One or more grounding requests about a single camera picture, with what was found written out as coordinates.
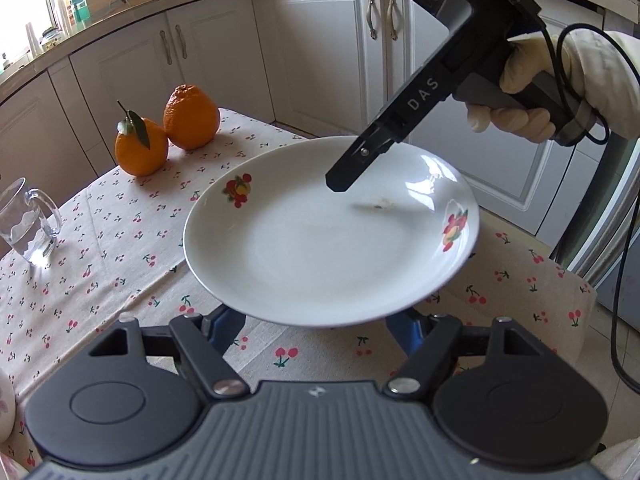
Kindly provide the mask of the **right gloved hand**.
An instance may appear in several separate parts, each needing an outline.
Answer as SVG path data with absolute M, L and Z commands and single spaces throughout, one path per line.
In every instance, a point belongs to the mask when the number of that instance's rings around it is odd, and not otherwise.
M 454 97 L 476 132 L 489 126 L 533 143 L 570 145 L 596 123 L 596 109 L 570 85 L 568 55 L 558 36 L 541 34 L 480 51 Z

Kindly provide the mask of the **white sleeve forearm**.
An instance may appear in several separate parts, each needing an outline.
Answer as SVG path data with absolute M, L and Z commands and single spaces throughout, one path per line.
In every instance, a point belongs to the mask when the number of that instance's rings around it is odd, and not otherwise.
M 588 29 L 570 32 L 563 41 L 568 55 L 570 85 L 606 120 L 610 129 L 627 140 L 639 137 L 639 81 L 615 42 L 639 70 L 639 39 L 623 32 L 612 38 Z

